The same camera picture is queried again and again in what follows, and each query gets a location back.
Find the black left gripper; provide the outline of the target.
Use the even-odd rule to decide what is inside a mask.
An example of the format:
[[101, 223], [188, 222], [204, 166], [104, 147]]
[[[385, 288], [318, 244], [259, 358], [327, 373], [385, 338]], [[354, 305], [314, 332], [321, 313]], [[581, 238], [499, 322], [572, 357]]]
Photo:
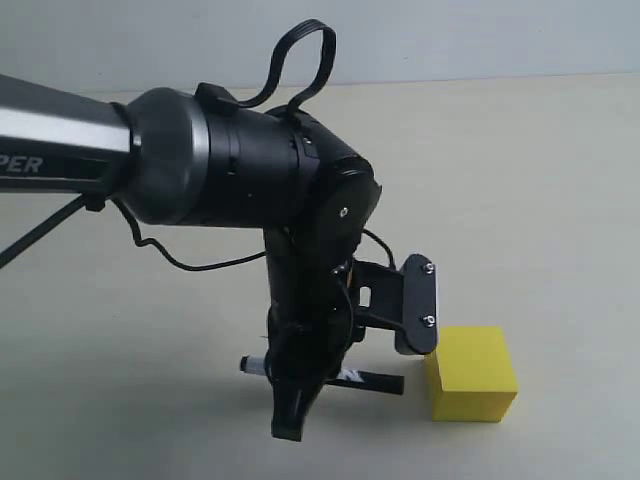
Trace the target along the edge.
[[270, 306], [264, 368], [273, 394], [271, 435], [301, 442], [306, 417], [358, 336], [355, 260], [335, 247], [299, 249], [286, 229], [263, 231]]

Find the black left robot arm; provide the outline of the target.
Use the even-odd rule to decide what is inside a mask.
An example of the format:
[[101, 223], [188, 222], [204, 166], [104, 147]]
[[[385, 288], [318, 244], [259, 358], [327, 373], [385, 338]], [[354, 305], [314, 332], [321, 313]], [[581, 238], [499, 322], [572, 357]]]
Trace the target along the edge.
[[269, 293], [271, 432], [298, 441], [306, 416], [363, 336], [355, 258], [381, 188], [370, 163], [294, 105], [253, 111], [225, 89], [152, 89], [102, 102], [1, 80], [1, 188], [112, 202], [132, 229], [259, 229]]

